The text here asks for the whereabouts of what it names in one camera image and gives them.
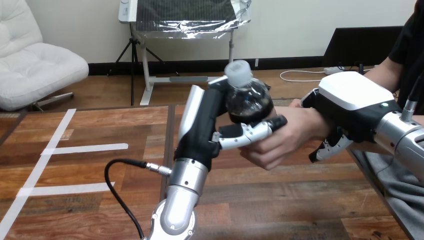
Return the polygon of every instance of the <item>tufted cushion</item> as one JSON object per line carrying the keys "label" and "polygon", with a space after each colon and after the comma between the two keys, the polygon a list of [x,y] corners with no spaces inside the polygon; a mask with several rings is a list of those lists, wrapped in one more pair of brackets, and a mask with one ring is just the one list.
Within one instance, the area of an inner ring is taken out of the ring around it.
{"label": "tufted cushion", "polygon": [[0,58],[42,41],[25,0],[0,0]]}
{"label": "tufted cushion", "polygon": [[41,42],[27,46],[0,58],[0,109],[27,106],[88,73],[87,62],[68,49]]}

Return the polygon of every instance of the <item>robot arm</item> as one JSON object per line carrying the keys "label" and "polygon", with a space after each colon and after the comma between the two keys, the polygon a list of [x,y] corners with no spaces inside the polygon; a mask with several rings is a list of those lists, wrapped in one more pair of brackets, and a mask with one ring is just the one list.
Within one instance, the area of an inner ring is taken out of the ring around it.
{"label": "robot arm", "polygon": [[322,79],[301,105],[315,108],[336,128],[309,155],[312,162],[325,160],[353,142],[377,143],[424,180],[424,127],[412,120],[420,94],[417,80],[402,111],[388,90],[356,72],[341,72]]}
{"label": "robot arm", "polygon": [[[188,240],[196,230],[195,207],[221,150],[249,145],[287,124],[283,116],[250,124],[224,126],[215,131],[216,118],[226,110],[227,78],[209,83],[209,89],[193,86],[181,119],[175,164],[169,176],[167,197],[154,210],[151,233],[145,240]],[[160,167],[153,167],[159,172]]]}

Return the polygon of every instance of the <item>black sleeve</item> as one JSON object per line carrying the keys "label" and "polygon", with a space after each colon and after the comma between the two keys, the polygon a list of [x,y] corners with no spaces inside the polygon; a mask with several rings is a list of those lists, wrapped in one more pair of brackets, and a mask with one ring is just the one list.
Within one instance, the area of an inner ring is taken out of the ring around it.
{"label": "black sleeve", "polygon": [[405,26],[402,29],[393,49],[391,50],[388,57],[395,63],[404,64],[408,53],[410,41],[413,38],[414,28],[416,25],[416,19],[419,15],[418,4],[415,7],[415,12],[408,19]]}

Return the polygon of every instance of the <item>person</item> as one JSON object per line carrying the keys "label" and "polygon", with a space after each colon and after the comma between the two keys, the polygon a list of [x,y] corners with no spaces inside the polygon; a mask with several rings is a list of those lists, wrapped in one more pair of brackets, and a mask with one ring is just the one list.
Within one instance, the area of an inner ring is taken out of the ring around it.
{"label": "person", "polygon": [[[399,90],[397,103],[403,108],[423,70],[424,0],[418,0],[388,58],[365,76],[392,93]],[[306,142],[324,140],[332,129],[315,109],[300,108],[298,99],[289,107],[276,107],[276,111],[287,118],[288,124],[268,138],[240,149],[242,157],[266,170],[277,167]],[[418,101],[413,119],[424,125],[424,97]],[[424,184],[392,156],[379,154],[380,149],[373,145],[368,146],[367,151],[352,152],[405,225],[410,237],[423,239]]]}

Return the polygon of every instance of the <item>tripod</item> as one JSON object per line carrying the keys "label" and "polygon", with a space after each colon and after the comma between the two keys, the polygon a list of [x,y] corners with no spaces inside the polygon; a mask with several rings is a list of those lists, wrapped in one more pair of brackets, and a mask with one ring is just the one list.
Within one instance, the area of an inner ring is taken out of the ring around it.
{"label": "tripod", "polygon": [[[121,60],[122,56],[124,55],[124,53],[127,51],[127,49],[130,47],[131,45],[131,106],[134,106],[134,71],[135,71],[135,67],[138,67],[140,65],[139,63],[139,58],[137,56],[137,49],[136,46],[137,44],[141,44],[139,40],[136,39],[136,37],[133,34],[133,28],[131,23],[129,24],[129,31],[131,32],[131,38],[128,41],[128,44],[126,45],[126,47],[123,49],[122,53],[119,55],[118,59],[115,62],[115,66],[114,69],[116,70],[118,67],[118,63]],[[156,58],[160,64],[164,65],[166,68],[168,67],[166,65],[166,63],[160,58],[158,57],[155,53],[153,53],[150,49],[146,48],[147,52],[149,52],[154,58]],[[175,72],[175,74],[177,76],[180,76],[180,74],[175,70],[172,71]],[[111,76],[112,75],[112,69],[109,69],[109,73],[107,74],[107,76]]]}

